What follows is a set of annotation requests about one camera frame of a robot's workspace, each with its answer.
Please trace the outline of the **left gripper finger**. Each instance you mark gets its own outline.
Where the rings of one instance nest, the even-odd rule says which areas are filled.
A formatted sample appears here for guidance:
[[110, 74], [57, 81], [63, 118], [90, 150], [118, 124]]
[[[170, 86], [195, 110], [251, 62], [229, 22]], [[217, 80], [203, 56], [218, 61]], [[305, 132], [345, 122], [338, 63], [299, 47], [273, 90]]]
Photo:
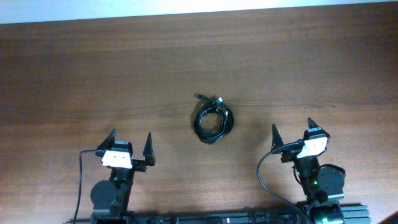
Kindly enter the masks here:
[[108, 137], [96, 148], [97, 151], [104, 151], [111, 149], [116, 140], [116, 129], [113, 129]]
[[148, 133], [146, 144], [143, 150], [143, 156], [147, 166], [155, 166], [155, 155], [152, 147], [152, 135]]

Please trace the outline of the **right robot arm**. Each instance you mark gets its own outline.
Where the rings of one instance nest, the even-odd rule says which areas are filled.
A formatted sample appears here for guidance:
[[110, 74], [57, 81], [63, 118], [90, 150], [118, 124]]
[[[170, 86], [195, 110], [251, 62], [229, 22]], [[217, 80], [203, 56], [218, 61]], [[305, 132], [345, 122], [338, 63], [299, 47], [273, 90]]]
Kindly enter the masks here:
[[326, 152], [330, 134], [312, 118], [307, 123], [303, 138], [287, 144], [273, 124], [271, 151], [281, 155], [281, 162], [294, 164], [294, 176], [306, 198], [297, 206], [310, 221], [344, 223], [339, 201], [344, 198], [346, 172], [336, 165], [319, 163], [318, 156]]

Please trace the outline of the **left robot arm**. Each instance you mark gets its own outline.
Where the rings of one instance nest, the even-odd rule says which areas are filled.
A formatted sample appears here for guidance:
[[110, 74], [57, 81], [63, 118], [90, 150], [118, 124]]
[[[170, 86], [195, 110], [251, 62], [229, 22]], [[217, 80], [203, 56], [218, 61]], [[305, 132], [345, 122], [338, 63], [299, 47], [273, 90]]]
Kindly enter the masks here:
[[145, 172], [148, 166], [155, 166], [152, 135], [147, 135], [143, 149], [143, 160], [133, 158], [129, 141], [116, 140], [116, 130], [97, 147], [95, 154], [103, 166], [111, 169], [109, 179], [94, 185], [90, 192], [93, 203], [91, 223], [134, 223], [134, 213], [128, 204], [136, 172]]

